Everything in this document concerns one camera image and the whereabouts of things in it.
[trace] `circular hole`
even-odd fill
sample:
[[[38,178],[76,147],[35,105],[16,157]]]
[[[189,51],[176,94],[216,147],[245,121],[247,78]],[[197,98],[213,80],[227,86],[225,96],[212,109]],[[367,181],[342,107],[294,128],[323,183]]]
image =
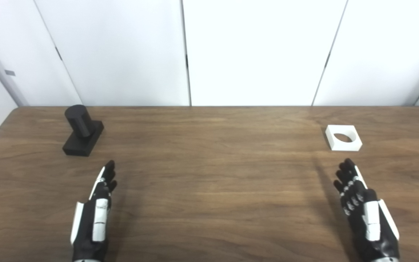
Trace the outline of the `circular hole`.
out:
[[[337,139],[339,139],[340,141],[347,142],[347,143],[352,142],[352,139],[350,137],[346,136],[346,135],[343,135],[343,134],[334,134],[334,136]]]

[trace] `wooden table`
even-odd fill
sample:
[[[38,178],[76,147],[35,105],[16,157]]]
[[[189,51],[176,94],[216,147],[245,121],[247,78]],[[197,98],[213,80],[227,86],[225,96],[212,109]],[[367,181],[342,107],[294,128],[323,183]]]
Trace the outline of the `wooden table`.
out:
[[[105,131],[65,156],[65,107],[0,127],[0,262],[70,261],[76,201],[116,161],[108,261],[356,261],[332,186],[350,157],[385,199],[402,261],[419,261],[419,107],[92,107]],[[328,124],[353,124],[335,152]]]

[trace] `door hinge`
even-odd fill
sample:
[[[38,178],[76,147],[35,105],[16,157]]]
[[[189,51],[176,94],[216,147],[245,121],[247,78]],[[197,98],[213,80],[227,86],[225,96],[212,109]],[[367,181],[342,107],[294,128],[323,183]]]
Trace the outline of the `door hinge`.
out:
[[[326,58],[326,63],[324,63],[324,68],[326,68],[327,63],[329,62],[329,57],[331,56],[331,52],[328,53],[327,58]]]
[[[62,60],[63,60],[63,58],[61,57],[61,54],[59,53],[58,48],[57,48],[57,47],[55,47],[55,48],[56,48],[56,52],[58,53],[59,59],[62,61]]]

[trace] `black peg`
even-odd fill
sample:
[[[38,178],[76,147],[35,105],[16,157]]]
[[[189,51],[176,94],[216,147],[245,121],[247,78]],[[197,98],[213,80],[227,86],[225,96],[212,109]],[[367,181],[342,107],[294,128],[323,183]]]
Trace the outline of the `black peg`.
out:
[[[73,132],[65,142],[63,151],[70,156],[89,156],[104,129],[103,123],[92,120],[87,108],[81,104],[71,106],[64,115]]]

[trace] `door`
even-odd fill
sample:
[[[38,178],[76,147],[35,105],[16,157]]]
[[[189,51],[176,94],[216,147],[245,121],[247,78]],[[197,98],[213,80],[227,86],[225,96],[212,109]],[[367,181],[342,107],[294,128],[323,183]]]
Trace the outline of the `door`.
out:
[[[311,106],[345,0],[184,0],[193,106]]]
[[[412,106],[419,1],[349,0],[315,106]]]
[[[188,106],[179,0],[35,0],[87,106]]]

